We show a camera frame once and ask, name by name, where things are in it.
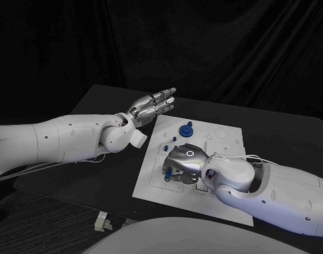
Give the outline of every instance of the robotic hand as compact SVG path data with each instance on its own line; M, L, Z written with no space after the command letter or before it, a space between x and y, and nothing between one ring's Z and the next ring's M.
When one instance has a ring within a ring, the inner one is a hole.
M170 175L175 170L183 173ZM274 163L250 163L241 157L208 156L191 144L170 152L163 173L166 181L185 184L201 177L222 203L291 232L323 237L323 179L316 175ZM254 178L261 182L255 191Z
M147 136L137 130L173 109L176 88L139 99L126 113L65 115L44 123L0 125L0 175L38 162L78 162L120 152Z

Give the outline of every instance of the gray floor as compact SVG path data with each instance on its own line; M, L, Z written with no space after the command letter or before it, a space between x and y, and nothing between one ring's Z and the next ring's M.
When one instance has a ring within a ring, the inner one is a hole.
M100 211L23 191L0 202L0 253L82 253L126 221L108 214L114 230L94 230Z

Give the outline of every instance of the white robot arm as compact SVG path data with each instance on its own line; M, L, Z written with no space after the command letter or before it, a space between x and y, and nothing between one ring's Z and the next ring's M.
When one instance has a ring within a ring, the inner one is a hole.
M0 125L0 174L38 162L77 162L120 152L147 136L137 130L173 109L176 89L139 99L126 113L65 115L44 123Z
M166 180L198 182L221 202L255 218L299 234L323 237L323 179L273 163L251 164L238 157L214 154L191 144L179 146L165 160ZM251 192L254 178L261 181Z

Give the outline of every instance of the white board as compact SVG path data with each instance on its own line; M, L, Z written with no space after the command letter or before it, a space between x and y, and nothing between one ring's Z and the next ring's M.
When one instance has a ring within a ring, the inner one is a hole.
M179 133L179 128L189 121L192 122L195 133L189 138L185 138ZM215 151L231 156L247 155L241 128L160 115L152 134L133 197L254 226L253 216L218 200L211 190L205 187L202 180L193 185L165 181L162 171L165 159L175 146L186 143L199 146L209 156ZM167 152L165 151L165 145L169 145Z

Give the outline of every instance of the blue object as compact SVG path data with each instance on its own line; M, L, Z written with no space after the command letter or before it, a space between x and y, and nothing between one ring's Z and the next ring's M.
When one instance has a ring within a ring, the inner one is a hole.
M170 181L170 176L172 176L173 172L169 170L166 175L165 175L165 180L169 182Z
M188 123L188 125L183 125L179 129L180 135L188 138L193 135L193 128L192 128L192 122Z

